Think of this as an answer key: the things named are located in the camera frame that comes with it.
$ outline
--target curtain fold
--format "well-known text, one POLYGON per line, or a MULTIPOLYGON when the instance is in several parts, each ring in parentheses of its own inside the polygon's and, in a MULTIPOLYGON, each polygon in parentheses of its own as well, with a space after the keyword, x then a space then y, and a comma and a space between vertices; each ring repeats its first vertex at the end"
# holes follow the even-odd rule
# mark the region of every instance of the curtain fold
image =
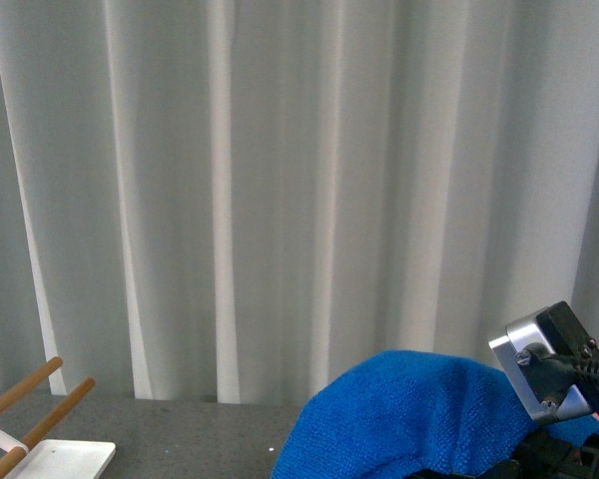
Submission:
POLYGON ((599 1, 0 0, 0 389, 302 404, 599 336, 599 1))

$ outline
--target wooden dowel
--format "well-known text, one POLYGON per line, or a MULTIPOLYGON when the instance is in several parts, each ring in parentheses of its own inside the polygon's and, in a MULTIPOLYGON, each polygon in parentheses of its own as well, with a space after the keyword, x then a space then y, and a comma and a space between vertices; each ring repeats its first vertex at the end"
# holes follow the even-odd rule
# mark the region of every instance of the wooden dowel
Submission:
POLYGON ((2 394, 0 396, 0 414, 4 412, 4 410, 11 406, 14 402, 18 401, 23 396, 31 392, 34 387, 36 387, 43 380, 49 377, 51 373, 58 369, 61 365, 62 359, 56 356, 50 359, 40 369, 38 369, 35 372, 32 372, 18 384, 16 384, 7 392, 2 394))
POLYGON ((0 479, 3 479, 4 476, 9 474, 26 455, 26 451, 18 446, 2 456, 0 458, 0 479))
POLYGON ((76 387, 53 411, 47 414, 22 440, 29 450, 33 449, 47 433, 58 424, 71 409, 96 385, 95 379, 89 377, 76 387))

